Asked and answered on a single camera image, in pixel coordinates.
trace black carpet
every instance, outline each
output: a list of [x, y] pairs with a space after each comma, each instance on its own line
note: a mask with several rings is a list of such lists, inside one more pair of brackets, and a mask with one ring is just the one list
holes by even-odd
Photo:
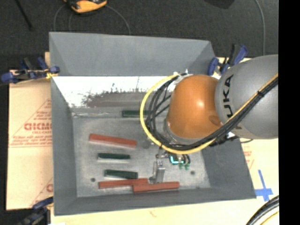
[[[16, 0], [1, 0], [0, 74], [48, 51], [48, 32], [54, 30], [203, 39], [219, 57], [228, 56], [232, 44], [245, 45], [248, 57], [278, 53], [279, 0], [108, 0], [91, 15], [75, 15], [62, 0], [18, 1], [33, 30]], [[7, 86], [0, 87], [0, 101], [0, 225], [6, 225], [28, 211], [4, 211]]]

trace dark green bar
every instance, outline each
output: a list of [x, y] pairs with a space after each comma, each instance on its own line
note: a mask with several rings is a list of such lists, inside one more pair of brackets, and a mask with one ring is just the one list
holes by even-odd
[[119, 177], [119, 178], [125, 178], [125, 179], [138, 179], [137, 172], [111, 170], [111, 169], [105, 169], [104, 176], [105, 177]]
[[[144, 110], [143, 115], [147, 116], [148, 111]], [[140, 117], [140, 111], [139, 110], [123, 110], [122, 117], [123, 118], [138, 118], [138, 117]]]
[[117, 154], [117, 153], [98, 153], [98, 158], [104, 159], [130, 159], [129, 154]]

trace blue tape cross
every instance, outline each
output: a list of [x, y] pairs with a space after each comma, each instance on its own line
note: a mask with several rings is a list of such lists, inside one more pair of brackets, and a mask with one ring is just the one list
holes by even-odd
[[262, 174], [261, 170], [258, 170], [258, 174], [261, 178], [263, 188], [255, 189], [255, 194], [256, 194], [256, 196], [262, 196], [263, 200], [266, 202], [266, 201], [270, 200], [269, 195], [273, 195], [273, 192], [272, 192], [271, 188], [266, 188], [266, 185], [265, 185], [264, 180], [263, 180], [263, 174]]

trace red bar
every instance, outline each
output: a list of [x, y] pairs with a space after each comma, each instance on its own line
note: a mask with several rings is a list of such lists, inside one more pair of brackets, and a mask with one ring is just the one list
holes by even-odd
[[121, 145], [121, 146], [127, 146], [130, 148], [135, 148], [137, 141], [132, 139], [125, 139], [120, 137], [111, 137], [111, 136], [104, 136], [104, 135], [98, 135], [98, 134], [90, 134], [89, 137], [90, 142], [98, 142], [98, 143], [109, 143], [112, 145]]
[[114, 188], [121, 186], [132, 186], [138, 184], [147, 184], [147, 178], [139, 179], [126, 179], [126, 180], [115, 180], [115, 181], [102, 181], [98, 183], [99, 188]]
[[169, 190], [169, 189], [178, 189], [178, 188], [179, 188], [179, 182], [162, 182], [162, 183], [155, 183], [155, 184], [133, 185], [133, 192], [141, 193], [141, 192]]

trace cable wire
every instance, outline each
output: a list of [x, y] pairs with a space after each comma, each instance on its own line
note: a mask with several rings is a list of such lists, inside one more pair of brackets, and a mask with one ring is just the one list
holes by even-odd
[[279, 211], [275, 212], [271, 216], [269, 216], [266, 220], [264, 220], [260, 225], [266, 224], [268, 221], [270, 221], [272, 218], [274, 218], [277, 214], [279, 214]]
[[53, 19], [53, 31], [56, 31], [56, 19], [57, 19], [57, 15], [58, 13], [60, 13], [60, 11], [62, 10], [62, 8], [66, 6], [66, 3], [63, 4], [59, 9], [57, 9], [55, 15], [54, 15], [54, 19]]
[[[217, 141], [218, 138], [223, 138], [225, 134], [227, 134], [236, 125], [238, 125], [240, 123], [240, 121], [247, 115], [247, 113], [254, 107], [254, 105], [264, 96], [264, 94], [266, 94], [269, 90], [271, 90], [273, 87], [275, 87], [278, 84], [278, 73], [277, 73], [267, 83], [265, 83], [240, 109], [238, 109], [234, 113], [234, 115], [232, 117], [230, 117], [221, 128], [219, 128], [217, 131], [213, 132], [211, 135], [201, 139], [198, 142], [190, 144], [190, 145], [168, 144], [168, 142], [166, 142], [166, 139], [164, 137], [161, 140], [160, 139], [161, 136], [157, 135], [157, 132], [153, 132], [154, 128], [150, 129], [150, 130], [148, 129], [148, 127], [143, 119], [143, 111], [144, 111], [144, 107], [145, 107], [145, 104], [146, 104], [146, 101], [147, 101], [149, 95], [155, 90], [155, 88], [158, 87], [162, 83], [164, 83], [164, 84], [161, 87], [168, 86], [168, 83], [170, 81], [171, 82], [175, 81], [176, 78], [178, 78], [178, 76], [179, 76], [178, 74], [174, 74], [174, 75], [168, 76], [168, 77], [162, 79], [161, 81], [157, 82], [156, 84], [154, 84], [148, 90], [146, 95], [144, 96], [142, 103], [141, 103], [141, 107], [140, 107], [140, 122], [141, 122], [141, 126], [144, 129], [147, 136], [156, 145], [160, 146], [161, 148], [165, 149], [168, 152], [175, 153], [175, 154], [194, 153], [194, 152], [197, 152], [197, 151], [200, 151], [200, 150], [206, 148], [207, 146], [209, 146], [215, 142], [218, 142]], [[156, 92], [157, 96], [163, 92], [161, 87]]]
[[126, 19], [123, 17], [123, 15], [121, 13], [119, 13], [116, 9], [112, 8], [111, 6], [109, 6], [107, 4], [105, 5], [105, 7], [109, 8], [112, 11], [114, 11], [116, 14], [118, 14], [122, 18], [122, 20], [124, 21], [124, 23], [126, 24], [126, 27], [128, 29], [128, 34], [131, 35], [130, 26], [129, 26], [128, 22], [126, 21]]
[[265, 26], [265, 21], [264, 21], [264, 15], [263, 15], [263, 10], [258, 2], [258, 0], [254, 0], [255, 3], [258, 6], [258, 9], [260, 11], [261, 17], [262, 17], [262, 55], [265, 55], [265, 46], [266, 46], [266, 26]]
[[[128, 22], [126, 21], [126, 19], [124, 18], [124, 16], [120, 12], [118, 12], [116, 9], [114, 9], [113, 7], [111, 7], [107, 4], [104, 7], [109, 8], [110, 10], [112, 10], [113, 12], [115, 12], [117, 15], [120, 16], [120, 18], [125, 22], [125, 25], [128, 29], [128, 34], [131, 35], [130, 26], [129, 26]], [[68, 19], [68, 29], [69, 29], [70, 32], [72, 31], [72, 29], [71, 29], [71, 20], [72, 20], [73, 14], [74, 13], [71, 13], [70, 16], [69, 16], [69, 19]]]
[[[246, 223], [246, 225], [255, 224], [263, 216], [265, 216], [267, 213], [269, 213], [273, 209], [277, 208], [278, 206], [279, 206], [279, 195], [273, 197], [271, 200], [267, 201], [262, 207], [260, 207], [260, 209], [257, 210], [257, 212], [249, 219], [249, 221]], [[264, 220], [262, 224], [264, 224], [267, 220], [269, 220], [270, 217], [268, 217], [266, 220]]]

